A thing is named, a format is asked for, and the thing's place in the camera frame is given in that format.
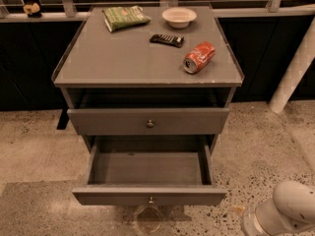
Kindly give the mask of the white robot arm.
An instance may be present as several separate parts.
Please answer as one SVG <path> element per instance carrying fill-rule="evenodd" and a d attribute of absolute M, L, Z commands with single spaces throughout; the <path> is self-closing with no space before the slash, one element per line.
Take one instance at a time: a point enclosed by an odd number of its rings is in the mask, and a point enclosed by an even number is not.
<path fill-rule="evenodd" d="M 269 107 L 281 113 L 305 75 L 315 56 L 315 19 L 303 36 Z M 278 236 L 300 233 L 315 227 L 314 189 L 295 181 L 280 182 L 272 196 L 261 204 L 248 207 L 241 215 L 245 236 Z"/>

